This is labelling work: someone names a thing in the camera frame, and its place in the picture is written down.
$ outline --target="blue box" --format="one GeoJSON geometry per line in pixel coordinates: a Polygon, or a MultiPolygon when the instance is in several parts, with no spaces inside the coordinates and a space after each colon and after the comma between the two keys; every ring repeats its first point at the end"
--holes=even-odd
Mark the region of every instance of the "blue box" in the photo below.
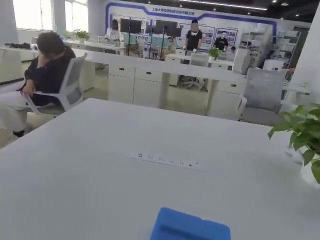
{"type": "Polygon", "coordinates": [[[163,207],[150,240],[231,240],[231,234],[226,225],[163,207]]]}

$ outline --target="woman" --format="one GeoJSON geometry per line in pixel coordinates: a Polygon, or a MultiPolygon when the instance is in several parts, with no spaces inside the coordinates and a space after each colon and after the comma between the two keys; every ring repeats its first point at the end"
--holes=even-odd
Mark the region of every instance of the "woman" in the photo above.
{"type": "Polygon", "coordinates": [[[104,37],[109,41],[110,44],[115,43],[116,41],[120,41],[120,33],[117,20],[112,20],[111,27],[108,27],[104,37]]]}
{"type": "MultiPolygon", "coordinates": [[[[168,48],[163,48],[162,49],[162,56],[161,56],[161,59],[165,59],[166,56],[168,54],[175,54],[176,53],[176,48],[174,46],[174,38],[172,36],[169,36],[167,38],[167,41],[168,41],[168,48]]],[[[158,56],[160,56],[161,54],[161,48],[158,48],[158,56]]]]}
{"type": "Polygon", "coordinates": [[[34,92],[59,93],[69,62],[76,57],[54,32],[40,34],[37,47],[39,56],[25,71],[25,81],[0,89],[0,129],[13,131],[14,138],[22,137],[27,127],[27,112],[24,109],[28,105],[23,94],[29,94],[38,107],[59,104],[55,97],[34,92]]]}

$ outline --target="desk surface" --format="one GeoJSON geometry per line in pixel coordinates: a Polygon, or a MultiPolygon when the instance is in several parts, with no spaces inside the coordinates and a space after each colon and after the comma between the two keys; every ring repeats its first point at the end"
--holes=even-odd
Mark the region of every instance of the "desk surface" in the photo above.
{"type": "MultiPolygon", "coordinates": [[[[169,58],[174,58],[174,59],[181,59],[181,60],[191,60],[191,56],[186,56],[184,54],[178,54],[178,53],[170,53],[168,55],[166,55],[165,57],[169,57],[169,58]]],[[[209,60],[209,63],[213,64],[213,63],[217,63],[217,64],[221,64],[221,65],[228,65],[228,66],[233,66],[234,62],[233,61],[225,61],[225,60],[209,60]]]]}
{"type": "Polygon", "coordinates": [[[269,129],[88,99],[0,150],[1,238],[148,240],[168,207],[235,240],[318,239],[320,192],[284,153],[289,135],[269,129]],[[125,158],[139,151],[205,171],[125,158]]]}
{"type": "Polygon", "coordinates": [[[122,43],[122,46],[113,46],[111,44],[92,42],[92,41],[85,41],[84,43],[79,43],[79,41],[76,41],[76,40],[64,40],[64,42],[69,43],[69,44],[78,44],[78,45],[84,45],[84,46],[88,46],[88,47],[110,49],[110,50],[115,50],[115,51],[123,51],[125,49],[123,43],[122,43]]]}
{"type": "MultiPolygon", "coordinates": [[[[16,49],[5,46],[0,46],[3,50],[13,50],[21,52],[38,53],[38,51],[32,51],[28,49],[16,49]]],[[[86,61],[100,64],[110,64],[115,66],[138,68],[146,71],[155,71],[168,74],[185,75],[191,77],[214,79],[218,81],[224,81],[229,83],[247,84],[247,79],[244,75],[238,74],[232,71],[202,67],[195,65],[186,65],[180,63],[172,63],[167,61],[157,61],[152,59],[139,58],[134,56],[123,56],[116,54],[109,54],[104,52],[89,51],[82,49],[72,49],[77,57],[83,56],[88,53],[86,61]]]]}

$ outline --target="power strip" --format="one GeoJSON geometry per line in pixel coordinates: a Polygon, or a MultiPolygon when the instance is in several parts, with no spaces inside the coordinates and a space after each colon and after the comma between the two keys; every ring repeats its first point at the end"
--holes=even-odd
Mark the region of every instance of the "power strip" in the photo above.
{"type": "Polygon", "coordinates": [[[182,159],[174,159],[172,157],[167,157],[159,154],[146,153],[146,152],[131,152],[127,158],[142,160],[146,162],[156,163],[156,164],[164,164],[184,169],[191,169],[196,171],[205,171],[202,165],[195,160],[182,160],[182,159]]]}

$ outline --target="chair armrest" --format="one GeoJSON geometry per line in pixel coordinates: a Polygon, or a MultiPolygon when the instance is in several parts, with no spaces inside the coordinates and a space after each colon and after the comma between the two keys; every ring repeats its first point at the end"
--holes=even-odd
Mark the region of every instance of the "chair armrest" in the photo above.
{"type": "Polygon", "coordinates": [[[52,97],[57,97],[60,95],[59,93],[45,93],[42,91],[35,91],[34,94],[44,95],[44,96],[52,96],[52,97]]]}
{"type": "Polygon", "coordinates": [[[41,115],[41,112],[39,112],[37,106],[32,101],[30,95],[25,93],[22,93],[22,95],[25,98],[26,102],[28,103],[29,107],[32,109],[32,111],[37,115],[41,115]]]}

